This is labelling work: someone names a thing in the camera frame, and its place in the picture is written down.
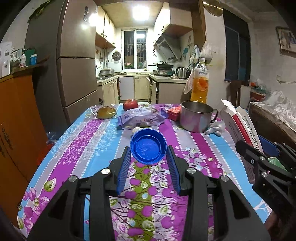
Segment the orange juice bottle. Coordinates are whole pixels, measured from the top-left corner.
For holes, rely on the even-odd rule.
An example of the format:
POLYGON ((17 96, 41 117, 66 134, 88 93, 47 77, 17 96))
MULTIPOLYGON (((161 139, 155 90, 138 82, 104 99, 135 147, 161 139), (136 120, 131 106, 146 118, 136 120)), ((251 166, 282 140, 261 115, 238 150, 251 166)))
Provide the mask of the orange juice bottle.
POLYGON ((209 88, 209 71, 205 58, 200 57, 197 66, 193 70, 193 83, 191 100, 206 103, 209 88))

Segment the dark wooden chair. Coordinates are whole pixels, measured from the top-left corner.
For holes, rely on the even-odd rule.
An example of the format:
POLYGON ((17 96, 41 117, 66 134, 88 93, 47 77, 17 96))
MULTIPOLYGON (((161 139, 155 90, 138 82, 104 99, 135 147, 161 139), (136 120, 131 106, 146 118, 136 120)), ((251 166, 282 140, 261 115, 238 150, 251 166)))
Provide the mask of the dark wooden chair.
POLYGON ((234 107, 240 106, 242 81, 233 80, 230 83, 230 102, 234 107))

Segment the steel mug pot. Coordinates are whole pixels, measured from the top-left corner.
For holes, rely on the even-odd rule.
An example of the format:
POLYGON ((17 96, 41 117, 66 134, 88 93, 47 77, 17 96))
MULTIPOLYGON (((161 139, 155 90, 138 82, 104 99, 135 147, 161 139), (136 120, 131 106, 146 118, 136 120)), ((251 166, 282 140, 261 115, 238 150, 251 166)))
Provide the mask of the steel mug pot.
POLYGON ((181 103, 180 125, 193 133, 204 133, 218 116, 218 110, 198 101, 181 103))

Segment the steel electric kettle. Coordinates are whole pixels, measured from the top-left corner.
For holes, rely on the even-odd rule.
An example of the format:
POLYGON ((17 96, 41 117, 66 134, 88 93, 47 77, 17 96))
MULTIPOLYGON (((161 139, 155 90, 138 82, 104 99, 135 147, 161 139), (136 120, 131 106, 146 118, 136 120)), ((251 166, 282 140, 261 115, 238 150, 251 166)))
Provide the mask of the steel electric kettle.
POLYGON ((176 76, 180 79, 188 79, 191 74, 191 70, 183 66, 176 68, 176 76))

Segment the purple snack bag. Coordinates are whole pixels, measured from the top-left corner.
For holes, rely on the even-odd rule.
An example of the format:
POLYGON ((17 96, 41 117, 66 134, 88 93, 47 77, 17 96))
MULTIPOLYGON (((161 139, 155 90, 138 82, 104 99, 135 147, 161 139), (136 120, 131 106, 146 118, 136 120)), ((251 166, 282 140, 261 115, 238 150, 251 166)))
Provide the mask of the purple snack bag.
POLYGON ((125 111, 117 117, 117 123, 123 130, 133 128, 149 128, 159 126, 167 119, 166 112, 161 109, 145 106, 141 108, 132 108, 125 111))

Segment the blue plastic lid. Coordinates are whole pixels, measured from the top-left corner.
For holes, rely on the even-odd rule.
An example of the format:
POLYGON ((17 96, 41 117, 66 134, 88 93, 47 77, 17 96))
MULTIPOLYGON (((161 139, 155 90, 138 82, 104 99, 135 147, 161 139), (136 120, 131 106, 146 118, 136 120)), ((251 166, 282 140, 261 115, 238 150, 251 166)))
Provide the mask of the blue plastic lid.
POLYGON ((133 157, 145 165, 161 161, 167 149, 167 141, 162 133, 153 128, 143 128, 135 132, 130 141, 133 157))

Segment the hanging pink towel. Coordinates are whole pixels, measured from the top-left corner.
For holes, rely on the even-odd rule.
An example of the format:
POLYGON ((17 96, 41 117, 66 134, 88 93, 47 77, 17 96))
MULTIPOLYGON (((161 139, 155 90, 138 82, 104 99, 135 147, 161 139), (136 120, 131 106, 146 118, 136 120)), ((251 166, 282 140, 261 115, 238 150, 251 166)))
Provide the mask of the hanging pink towel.
POLYGON ((194 79, 194 73, 191 72, 188 79, 187 79, 184 90, 183 90, 184 94, 188 94, 192 90, 192 88, 193 88, 193 79, 194 79))

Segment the grey refrigerator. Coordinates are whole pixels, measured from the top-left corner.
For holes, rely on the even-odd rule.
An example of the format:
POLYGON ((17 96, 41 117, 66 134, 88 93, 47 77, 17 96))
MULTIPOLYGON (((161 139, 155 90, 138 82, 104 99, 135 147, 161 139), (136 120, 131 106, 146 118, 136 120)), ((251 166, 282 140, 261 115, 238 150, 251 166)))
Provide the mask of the grey refrigerator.
POLYGON ((94 1, 50 1, 29 21, 25 48, 44 60, 35 97, 46 132, 61 136, 89 107, 98 104, 95 28, 88 19, 94 1))

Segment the framed elephant picture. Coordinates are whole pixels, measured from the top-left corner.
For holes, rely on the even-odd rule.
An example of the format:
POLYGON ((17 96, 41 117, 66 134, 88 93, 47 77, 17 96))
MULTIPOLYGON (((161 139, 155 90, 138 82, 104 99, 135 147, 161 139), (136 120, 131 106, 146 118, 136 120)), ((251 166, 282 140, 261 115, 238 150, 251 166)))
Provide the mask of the framed elephant picture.
POLYGON ((280 47, 280 52, 285 54, 295 54, 295 36, 286 27, 276 27, 276 34, 280 47))

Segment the red white medicine carton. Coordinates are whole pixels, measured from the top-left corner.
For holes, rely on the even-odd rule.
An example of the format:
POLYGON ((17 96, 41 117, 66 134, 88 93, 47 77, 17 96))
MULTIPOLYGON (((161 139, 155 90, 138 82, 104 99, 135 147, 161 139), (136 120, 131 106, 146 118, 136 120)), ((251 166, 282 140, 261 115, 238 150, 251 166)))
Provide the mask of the red white medicine carton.
POLYGON ((227 131, 230 133, 233 142, 236 144, 239 141, 243 141, 245 144, 263 153, 259 136, 248 112, 240 106, 235 108, 228 100, 221 100, 221 102, 224 107, 220 111, 220 115, 224 120, 227 131))

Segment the red apple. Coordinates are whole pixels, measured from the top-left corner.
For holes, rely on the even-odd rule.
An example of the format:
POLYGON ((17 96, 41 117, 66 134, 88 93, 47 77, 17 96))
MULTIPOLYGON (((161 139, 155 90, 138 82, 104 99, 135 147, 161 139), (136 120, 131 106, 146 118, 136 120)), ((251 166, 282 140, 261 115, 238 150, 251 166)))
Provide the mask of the red apple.
POLYGON ((123 103, 123 110, 127 111, 129 109, 138 108, 138 102, 134 99, 128 99, 123 103))

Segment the grey white glove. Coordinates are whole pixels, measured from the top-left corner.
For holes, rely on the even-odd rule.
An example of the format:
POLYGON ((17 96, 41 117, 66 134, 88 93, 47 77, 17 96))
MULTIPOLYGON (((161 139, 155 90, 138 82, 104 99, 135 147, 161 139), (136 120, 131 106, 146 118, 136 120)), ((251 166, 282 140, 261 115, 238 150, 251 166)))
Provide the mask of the grey white glove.
POLYGON ((205 132, 205 135, 215 134, 217 137, 222 136, 225 132, 226 125, 223 120, 211 123, 205 132))

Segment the wrapped bread bun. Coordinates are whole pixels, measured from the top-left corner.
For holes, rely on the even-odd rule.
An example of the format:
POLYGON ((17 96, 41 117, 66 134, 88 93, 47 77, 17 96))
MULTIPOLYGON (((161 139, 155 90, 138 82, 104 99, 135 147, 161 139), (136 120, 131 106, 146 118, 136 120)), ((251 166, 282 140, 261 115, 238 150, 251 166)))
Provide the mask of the wrapped bread bun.
POLYGON ((95 105, 90 108, 91 113, 101 120, 110 119, 115 116, 116 109, 111 106, 95 105))

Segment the red small box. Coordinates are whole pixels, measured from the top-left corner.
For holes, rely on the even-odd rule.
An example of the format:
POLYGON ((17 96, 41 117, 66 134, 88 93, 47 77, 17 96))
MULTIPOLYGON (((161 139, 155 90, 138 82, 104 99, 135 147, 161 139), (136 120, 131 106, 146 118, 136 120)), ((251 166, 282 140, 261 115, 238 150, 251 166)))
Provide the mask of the red small box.
POLYGON ((170 108, 167 110, 168 114, 168 119, 173 120, 173 121, 179 121, 180 119, 180 113, 181 113, 181 106, 178 105, 174 108, 170 108))

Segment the orange wooden cabinet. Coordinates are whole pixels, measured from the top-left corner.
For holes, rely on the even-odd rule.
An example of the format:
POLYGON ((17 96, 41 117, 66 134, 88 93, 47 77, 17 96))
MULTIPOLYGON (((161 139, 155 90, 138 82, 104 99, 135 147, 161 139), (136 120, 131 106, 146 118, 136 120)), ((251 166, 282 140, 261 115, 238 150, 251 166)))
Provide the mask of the orange wooden cabinet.
POLYGON ((18 205, 47 147, 33 78, 42 65, 1 78, 1 210, 16 226, 18 205))

